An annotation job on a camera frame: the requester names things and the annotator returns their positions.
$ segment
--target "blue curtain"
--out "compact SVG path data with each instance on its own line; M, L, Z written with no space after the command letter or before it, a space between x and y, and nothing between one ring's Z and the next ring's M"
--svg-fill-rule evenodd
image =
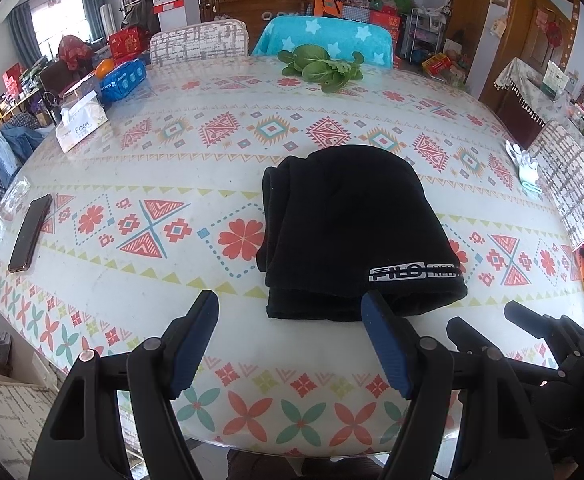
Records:
M105 30L101 21L101 6L105 5L105 0L83 0L83 10L85 17L90 24L90 34L92 41L105 38Z
M38 47L37 35L34 33L34 25L32 25L30 4L25 2L14 7L8 14L8 24L19 60L26 68L32 67L42 54Z

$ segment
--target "red decoration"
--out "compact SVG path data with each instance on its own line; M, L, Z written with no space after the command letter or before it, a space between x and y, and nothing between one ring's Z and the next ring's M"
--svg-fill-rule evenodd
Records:
M550 22L546 28L547 41L555 48L561 46L563 43L563 34L556 22Z

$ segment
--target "gift bag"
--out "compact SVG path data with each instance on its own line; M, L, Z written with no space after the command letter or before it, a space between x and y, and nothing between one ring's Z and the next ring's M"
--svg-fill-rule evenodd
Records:
M340 18L343 12L343 4L336 0L314 0L314 15L327 16L328 18Z

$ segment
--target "wooden door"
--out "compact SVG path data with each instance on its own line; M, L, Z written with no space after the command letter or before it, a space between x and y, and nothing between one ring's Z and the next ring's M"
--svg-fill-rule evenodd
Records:
M479 41L485 27L490 0L454 0L452 16L446 32L446 37L452 37L459 31L463 32L463 54L467 54L470 62L479 46Z
M548 22L556 22L561 29L563 41L558 47L553 47L543 30L536 24L537 13L547 15ZM550 0L536 0L528 36L526 38L521 59L530 65L537 72L544 74L547 69L547 63L552 60L559 64L563 57L563 49L566 46L568 31L570 30L570 20L561 10Z

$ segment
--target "black beanie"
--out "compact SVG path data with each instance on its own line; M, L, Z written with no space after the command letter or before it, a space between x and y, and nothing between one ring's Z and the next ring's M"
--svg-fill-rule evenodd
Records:
M467 295L459 260L412 167L373 146L288 156L263 175L256 255L268 316L360 320L376 289L399 316Z

